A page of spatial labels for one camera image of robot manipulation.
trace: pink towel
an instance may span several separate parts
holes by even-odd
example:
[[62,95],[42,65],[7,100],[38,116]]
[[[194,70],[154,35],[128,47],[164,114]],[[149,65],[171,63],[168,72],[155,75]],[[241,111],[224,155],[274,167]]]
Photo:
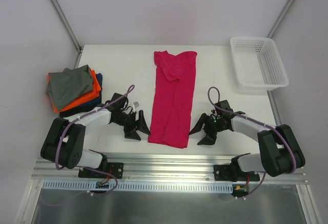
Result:
[[186,148],[193,103],[196,56],[194,51],[177,56],[167,51],[154,52],[156,91],[151,135],[148,142]]

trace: laundry basket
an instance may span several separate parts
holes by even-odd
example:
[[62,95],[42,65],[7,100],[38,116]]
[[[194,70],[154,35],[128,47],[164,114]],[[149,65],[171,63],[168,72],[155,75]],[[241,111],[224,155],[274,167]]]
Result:
[[285,68],[272,39],[233,37],[230,44],[240,89],[271,91],[288,85]]

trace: table surface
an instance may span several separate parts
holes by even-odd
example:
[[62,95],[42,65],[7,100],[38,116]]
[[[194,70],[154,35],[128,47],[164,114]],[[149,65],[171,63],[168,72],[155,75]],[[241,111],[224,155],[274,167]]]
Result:
[[[231,61],[231,49],[226,46],[156,46],[156,45],[85,45],[79,66],[88,64],[103,75],[102,102],[111,99],[114,92],[124,94],[131,84],[134,91],[129,101],[137,101],[143,109],[150,127],[155,94],[156,66],[154,51],[167,50],[171,54],[196,51],[196,84],[193,100],[191,128],[202,113],[210,113],[213,107],[207,98],[207,90],[216,86],[221,100],[227,99],[235,111],[243,111],[250,117],[274,124],[274,117],[266,92],[244,94],[238,90]],[[165,155],[239,155],[258,153],[258,143],[243,134],[223,131],[217,134],[213,146],[198,146],[204,137],[201,131],[189,138],[188,147],[177,149],[147,142],[147,135],[138,132],[141,141],[124,138],[123,127],[110,124],[86,135],[86,149],[110,153],[140,153]]]

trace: orange cloth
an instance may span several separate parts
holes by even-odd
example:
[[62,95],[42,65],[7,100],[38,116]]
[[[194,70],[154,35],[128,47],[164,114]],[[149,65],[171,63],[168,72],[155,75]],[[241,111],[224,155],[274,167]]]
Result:
[[90,69],[91,70],[91,75],[92,75],[92,78],[93,78],[93,91],[91,92],[88,92],[86,94],[83,94],[81,97],[77,98],[76,100],[74,100],[72,103],[70,103],[69,105],[67,105],[65,108],[63,108],[62,110],[57,110],[57,108],[55,107],[54,103],[52,102],[51,100],[51,103],[52,103],[52,106],[53,106],[53,111],[55,113],[59,113],[59,112],[63,112],[63,111],[67,111],[67,110],[70,110],[76,106],[79,106],[81,104],[84,104],[90,100],[93,100],[94,98],[96,97],[99,97],[99,91],[101,91],[101,86],[99,85],[99,82],[96,78],[96,73],[94,70]]

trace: folded fabric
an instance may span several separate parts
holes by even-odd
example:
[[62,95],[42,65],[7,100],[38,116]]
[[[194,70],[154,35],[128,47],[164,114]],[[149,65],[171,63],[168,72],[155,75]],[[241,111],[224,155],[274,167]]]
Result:
[[63,72],[49,73],[47,94],[58,110],[93,90],[93,77],[88,65],[77,69],[64,69]]
[[97,81],[97,78],[96,78],[96,73],[94,70],[91,70],[91,75],[93,77],[93,81],[94,83],[92,84],[93,86],[93,90],[91,92],[88,92],[84,95],[82,95],[81,97],[77,98],[76,100],[74,100],[73,102],[71,102],[69,105],[67,105],[66,107],[64,107],[63,109],[61,110],[58,110],[56,108],[56,106],[54,105],[54,103],[52,103],[53,105],[53,110],[55,113],[59,113],[59,112],[63,112],[63,111],[67,111],[69,109],[72,109],[76,106],[79,106],[81,104],[84,104],[90,100],[93,100],[94,98],[96,97],[99,97],[99,92],[101,90],[101,87],[99,85],[99,82]]
[[[96,74],[96,78],[97,78],[97,81],[98,81],[100,87],[102,87],[103,86],[103,75],[101,73]],[[91,101],[88,101],[84,104],[76,106],[67,111],[60,112],[59,116],[60,117],[68,117],[68,116],[72,116],[72,115],[75,115],[75,114],[81,113],[81,112],[89,112],[90,110],[93,110],[94,107],[96,107],[99,104],[101,104],[101,91],[99,91],[99,97],[96,97]]]
[[195,89],[194,51],[177,56],[154,52],[156,90],[148,142],[185,148],[188,145]]

